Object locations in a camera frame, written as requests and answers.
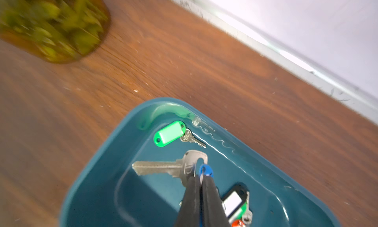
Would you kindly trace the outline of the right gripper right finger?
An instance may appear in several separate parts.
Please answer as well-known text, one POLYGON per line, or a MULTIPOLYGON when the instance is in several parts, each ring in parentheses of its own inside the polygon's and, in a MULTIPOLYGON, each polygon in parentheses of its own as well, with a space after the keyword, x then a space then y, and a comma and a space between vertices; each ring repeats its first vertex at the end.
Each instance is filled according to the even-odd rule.
POLYGON ((202 226, 230 227, 214 180, 205 176, 202 181, 202 226))

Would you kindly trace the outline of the green tag key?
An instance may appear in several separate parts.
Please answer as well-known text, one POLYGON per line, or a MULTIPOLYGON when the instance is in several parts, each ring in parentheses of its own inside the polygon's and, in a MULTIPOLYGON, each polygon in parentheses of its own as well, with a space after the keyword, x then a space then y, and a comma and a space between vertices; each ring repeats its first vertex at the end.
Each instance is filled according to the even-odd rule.
POLYGON ((200 147, 206 148, 206 144, 197 139, 182 121, 174 121, 157 131, 154 135, 154 144, 157 147, 165 147, 178 139, 182 142, 196 143, 200 147))

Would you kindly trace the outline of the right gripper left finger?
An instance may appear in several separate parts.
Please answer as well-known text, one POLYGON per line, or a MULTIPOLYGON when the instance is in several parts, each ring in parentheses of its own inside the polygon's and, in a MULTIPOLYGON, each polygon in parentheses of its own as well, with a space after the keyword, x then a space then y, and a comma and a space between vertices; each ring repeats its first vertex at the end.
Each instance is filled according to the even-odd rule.
POLYGON ((174 227, 199 227, 200 225, 200 180, 190 177, 174 227))

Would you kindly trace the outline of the blue tag key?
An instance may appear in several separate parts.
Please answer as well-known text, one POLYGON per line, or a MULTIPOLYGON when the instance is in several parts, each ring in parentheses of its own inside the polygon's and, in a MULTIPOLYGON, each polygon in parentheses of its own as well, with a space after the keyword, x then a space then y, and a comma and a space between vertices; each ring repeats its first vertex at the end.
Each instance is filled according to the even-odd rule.
POLYGON ((175 162, 136 161, 132 164, 133 170, 138 176, 167 173, 173 178, 179 178, 184 187, 187 187, 191 177, 195 177, 198 160, 202 159, 208 164, 208 156, 204 152, 188 150, 183 158, 175 162))

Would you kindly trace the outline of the black framed tag key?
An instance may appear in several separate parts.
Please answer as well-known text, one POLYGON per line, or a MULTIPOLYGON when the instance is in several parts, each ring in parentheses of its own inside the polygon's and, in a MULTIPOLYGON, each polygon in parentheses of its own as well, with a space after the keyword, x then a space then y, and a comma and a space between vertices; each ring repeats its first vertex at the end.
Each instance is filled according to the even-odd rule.
POLYGON ((247 186, 243 183, 237 183, 221 198, 222 206, 225 215, 228 219, 233 215, 237 209, 239 209, 244 202, 247 203, 247 210, 242 216, 242 221, 246 227, 252 224, 253 213, 250 210, 250 192, 247 186))

